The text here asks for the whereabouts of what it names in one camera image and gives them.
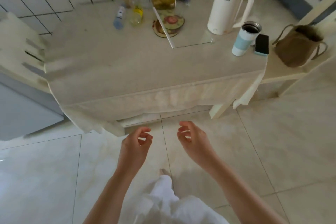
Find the tiled floor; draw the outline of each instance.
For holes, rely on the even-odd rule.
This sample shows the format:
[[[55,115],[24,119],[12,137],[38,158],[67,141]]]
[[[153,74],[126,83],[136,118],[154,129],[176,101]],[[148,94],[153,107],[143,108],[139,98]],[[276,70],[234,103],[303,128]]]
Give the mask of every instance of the tiled floor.
[[[336,223],[335,97],[335,82],[319,76],[282,98],[229,108],[217,120],[210,119],[209,106],[198,106],[121,121],[126,133],[142,123],[154,136],[124,206],[150,190],[158,169],[166,168],[179,197],[200,197],[239,223],[220,188],[176,138],[178,121],[193,120],[221,158],[291,224]],[[0,142],[0,223],[82,223],[115,170],[123,138],[81,135],[65,122]]]

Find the water bottle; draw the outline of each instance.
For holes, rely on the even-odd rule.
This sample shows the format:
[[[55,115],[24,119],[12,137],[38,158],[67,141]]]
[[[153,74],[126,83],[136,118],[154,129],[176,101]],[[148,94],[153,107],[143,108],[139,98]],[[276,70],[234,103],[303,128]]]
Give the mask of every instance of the water bottle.
[[[123,24],[123,16],[124,16],[124,12],[125,12],[125,5],[122,4],[120,7],[119,7],[119,10],[118,10],[118,13],[117,15],[115,16],[115,19],[113,21],[113,25],[115,26],[115,28],[117,30],[121,30],[123,27],[124,27],[124,24]]]

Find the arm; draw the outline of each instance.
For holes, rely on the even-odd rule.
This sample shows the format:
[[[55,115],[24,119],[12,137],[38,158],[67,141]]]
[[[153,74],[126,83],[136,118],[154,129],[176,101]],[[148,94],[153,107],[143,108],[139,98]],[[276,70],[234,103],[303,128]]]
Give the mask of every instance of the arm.
[[[142,167],[153,136],[151,129],[141,127],[122,142],[117,168],[83,224],[117,224],[125,194],[133,178]]]
[[[182,121],[180,125],[177,136],[184,150],[220,185],[242,224],[286,223],[219,158],[204,131],[191,121]]]

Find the yellow label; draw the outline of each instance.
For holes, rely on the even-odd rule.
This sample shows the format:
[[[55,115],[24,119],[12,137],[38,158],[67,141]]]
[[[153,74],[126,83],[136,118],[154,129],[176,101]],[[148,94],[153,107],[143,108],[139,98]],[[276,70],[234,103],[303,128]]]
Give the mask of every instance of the yellow label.
[[[144,11],[142,10],[142,8],[136,6],[134,9],[133,9],[133,12],[134,13],[137,13],[137,14],[140,14],[141,18],[142,18],[142,15],[144,13]]]

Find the brown tote bag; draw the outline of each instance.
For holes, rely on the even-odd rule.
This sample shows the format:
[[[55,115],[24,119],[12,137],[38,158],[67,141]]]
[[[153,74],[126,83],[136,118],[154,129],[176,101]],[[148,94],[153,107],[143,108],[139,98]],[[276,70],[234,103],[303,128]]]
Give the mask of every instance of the brown tote bag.
[[[288,27],[293,28],[283,39],[279,40]],[[290,24],[282,30],[280,36],[272,45],[276,44],[274,51],[286,66],[299,67],[325,53],[328,45],[322,40],[323,38],[314,27],[309,25],[294,26]],[[320,44],[325,45],[325,50],[321,53],[319,53]]]

